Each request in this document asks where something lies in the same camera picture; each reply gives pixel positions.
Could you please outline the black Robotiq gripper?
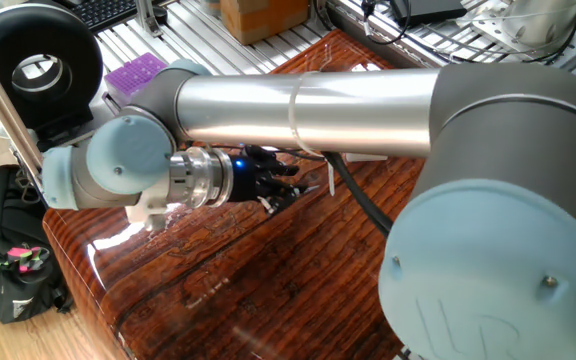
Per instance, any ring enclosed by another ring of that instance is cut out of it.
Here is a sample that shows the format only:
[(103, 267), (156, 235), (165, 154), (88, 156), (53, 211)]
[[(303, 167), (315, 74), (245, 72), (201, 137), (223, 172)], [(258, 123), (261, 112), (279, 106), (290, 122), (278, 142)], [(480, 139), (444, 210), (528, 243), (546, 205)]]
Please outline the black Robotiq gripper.
[(229, 202), (259, 201), (267, 214), (278, 214), (291, 206), (309, 187), (288, 184), (276, 179), (261, 179), (263, 172), (277, 176), (294, 176), (296, 165), (277, 159), (274, 152), (256, 145), (245, 146), (245, 156), (231, 155), (233, 187)]

